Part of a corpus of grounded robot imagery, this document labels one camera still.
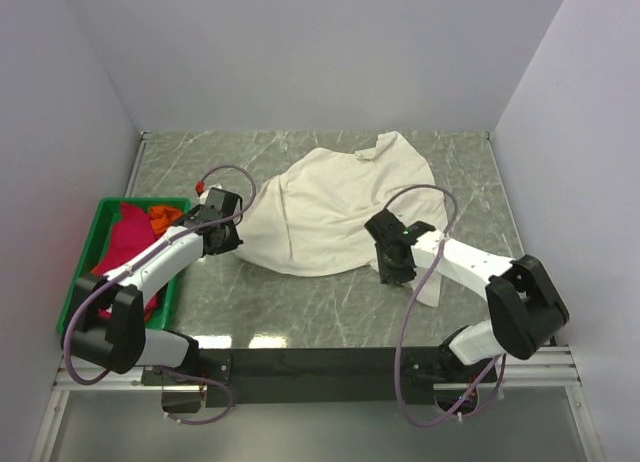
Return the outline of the white t shirt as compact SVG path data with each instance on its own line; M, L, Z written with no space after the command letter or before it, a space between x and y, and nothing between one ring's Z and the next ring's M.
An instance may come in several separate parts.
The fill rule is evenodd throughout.
M447 224L428 161L398 132L353 153L316 148L266 181L239 226L237 257L281 274L324 277L378 267L365 223L383 209L405 225Z

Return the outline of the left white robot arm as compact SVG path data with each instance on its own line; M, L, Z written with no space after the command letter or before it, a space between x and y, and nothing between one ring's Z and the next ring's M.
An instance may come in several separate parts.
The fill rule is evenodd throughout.
M164 366L176 383L193 381L200 370L198 343L183 334L148 329L145 305L200 258L237 249L242 241L236 221L245 210L239 195L211 188L203 204L194 206L140 254L104 275L80 276L61 338L64 364L72 378L91 385L104 377L81 378L72 364L76 357L107 373Z

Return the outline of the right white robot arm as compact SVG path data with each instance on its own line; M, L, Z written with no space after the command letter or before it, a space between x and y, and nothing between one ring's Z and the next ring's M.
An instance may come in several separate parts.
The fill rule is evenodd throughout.
M458 330L439 347L439 369L449 380L460 381L474 364L503 354L527 360L570 320L549 274L533 256L494 255L422 221L406 226L387 209L365 229L374 240L383 284L407 284L419 270L433 267L487 302L487 320Z

